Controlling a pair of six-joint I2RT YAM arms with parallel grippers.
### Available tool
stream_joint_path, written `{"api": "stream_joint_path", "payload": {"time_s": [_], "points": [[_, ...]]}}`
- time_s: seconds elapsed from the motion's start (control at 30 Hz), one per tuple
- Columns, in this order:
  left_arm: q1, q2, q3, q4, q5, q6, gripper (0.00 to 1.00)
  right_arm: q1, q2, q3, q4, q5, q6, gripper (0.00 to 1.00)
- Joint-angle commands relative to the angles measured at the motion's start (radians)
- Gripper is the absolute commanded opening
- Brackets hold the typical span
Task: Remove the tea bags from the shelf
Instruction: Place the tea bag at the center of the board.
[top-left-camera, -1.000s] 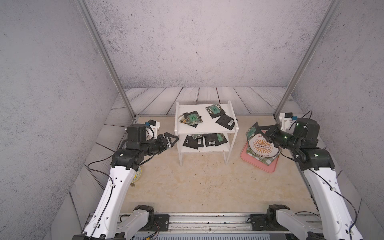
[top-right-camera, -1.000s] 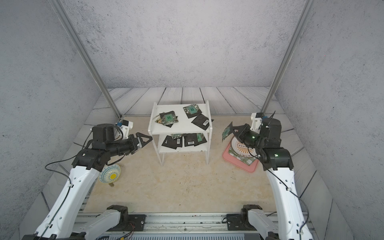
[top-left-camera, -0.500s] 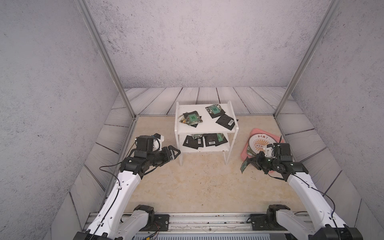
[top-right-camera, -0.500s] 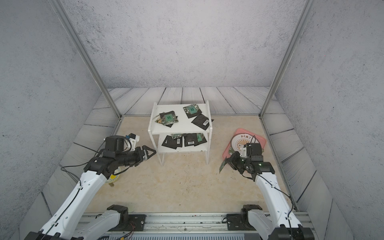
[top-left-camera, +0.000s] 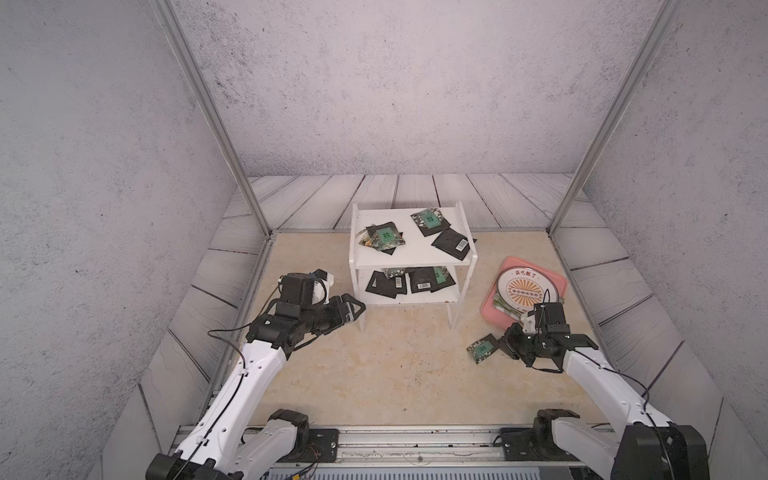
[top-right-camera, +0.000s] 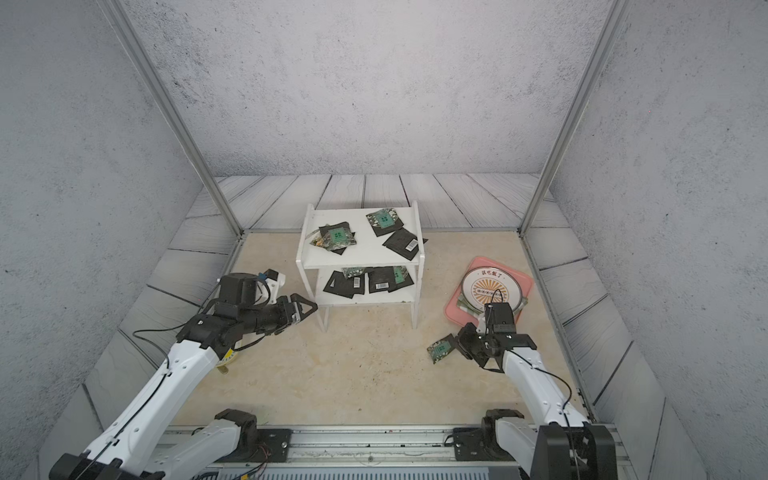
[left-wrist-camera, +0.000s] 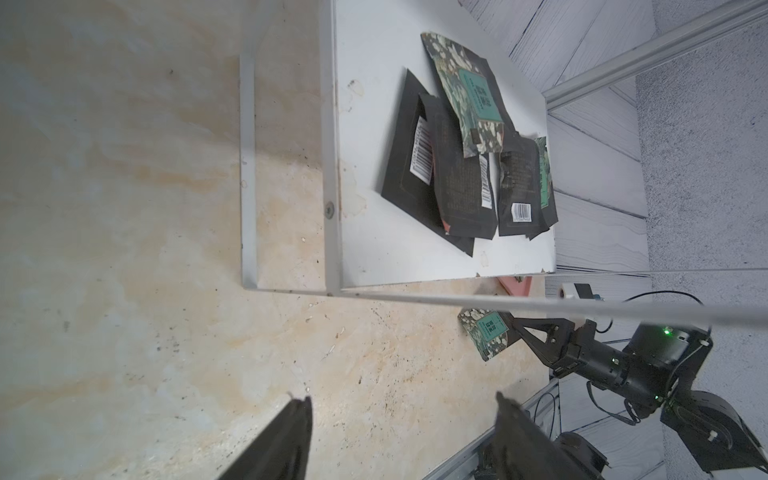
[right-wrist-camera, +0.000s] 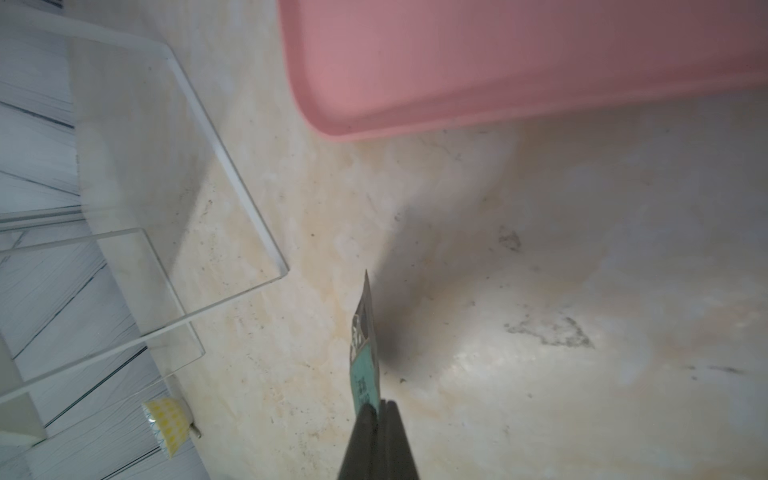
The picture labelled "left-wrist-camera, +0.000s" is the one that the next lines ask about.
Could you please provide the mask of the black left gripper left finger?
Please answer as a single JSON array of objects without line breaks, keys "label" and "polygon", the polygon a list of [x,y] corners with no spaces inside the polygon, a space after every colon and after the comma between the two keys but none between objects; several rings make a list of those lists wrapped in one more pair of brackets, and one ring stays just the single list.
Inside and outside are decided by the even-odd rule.
[{"label": "black left gripper left finger", "polygon": [[311,397],[291,399],[219,479],[304,479],[312,427]]}]

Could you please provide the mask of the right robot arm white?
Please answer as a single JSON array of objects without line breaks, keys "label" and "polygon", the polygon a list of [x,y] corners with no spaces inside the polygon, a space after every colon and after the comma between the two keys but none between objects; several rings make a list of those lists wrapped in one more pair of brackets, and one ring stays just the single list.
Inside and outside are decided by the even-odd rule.
[{"label": "right robot arm white", "polygon": [[635,426],[654,413],[677,433],[701,470],[767,469],[757,437],[722,397],[692,385],[713,347],[696,327],[639,325],[618,350],[596,339],[596,324],[564,318],[501,316],[513,340],[522,340],[558,379],[575,374],[589,390],[610,391],[624,401],[621,422]]}]

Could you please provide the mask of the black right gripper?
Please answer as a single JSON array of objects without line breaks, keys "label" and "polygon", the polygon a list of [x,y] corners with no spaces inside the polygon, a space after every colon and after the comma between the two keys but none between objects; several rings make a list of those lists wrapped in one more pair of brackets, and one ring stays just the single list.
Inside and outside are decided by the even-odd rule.
[{"label": "black right gripper", "polygon": [[596,323],[575,327],[563,318],[520,318],[501,313],[509,345],[522,340],[558,379],[579,375],[594,387],[624,398],[634,414],[652,414],[666,395],[664,371],[640,356],[595,339]]}]

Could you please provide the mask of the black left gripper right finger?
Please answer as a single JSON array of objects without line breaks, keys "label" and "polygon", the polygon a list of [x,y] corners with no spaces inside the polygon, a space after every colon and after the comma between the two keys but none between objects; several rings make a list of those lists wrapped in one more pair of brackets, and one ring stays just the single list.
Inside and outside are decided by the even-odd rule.
[{"label": "black left gripper right finger", "polygon": [[593,479],[594,450],[583,437],[551,441],[514,399],[496,393],[493,466],[498,479]]}]

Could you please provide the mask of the jasmine tea bag floral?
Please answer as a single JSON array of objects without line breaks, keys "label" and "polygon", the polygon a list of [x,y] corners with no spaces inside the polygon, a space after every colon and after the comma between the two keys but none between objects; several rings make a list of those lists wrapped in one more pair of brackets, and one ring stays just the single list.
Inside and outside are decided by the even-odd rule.
[{"label": "jasmine tea bag floral", "polygon": [[464,156],[513,151],[518,132],[488,61],[434,32],[423,32],[421,40],[458,118]]}]

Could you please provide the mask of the floral tea bag green label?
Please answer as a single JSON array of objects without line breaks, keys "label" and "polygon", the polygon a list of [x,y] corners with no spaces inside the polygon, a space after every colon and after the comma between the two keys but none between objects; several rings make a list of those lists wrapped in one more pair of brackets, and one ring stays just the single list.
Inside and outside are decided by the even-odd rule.
[{"label": "floral tea bag green label", "polygon": [[490,361],[512,343],[510,330],[498,312],[468,308],[458,314],[458,320],[484,362]]}]

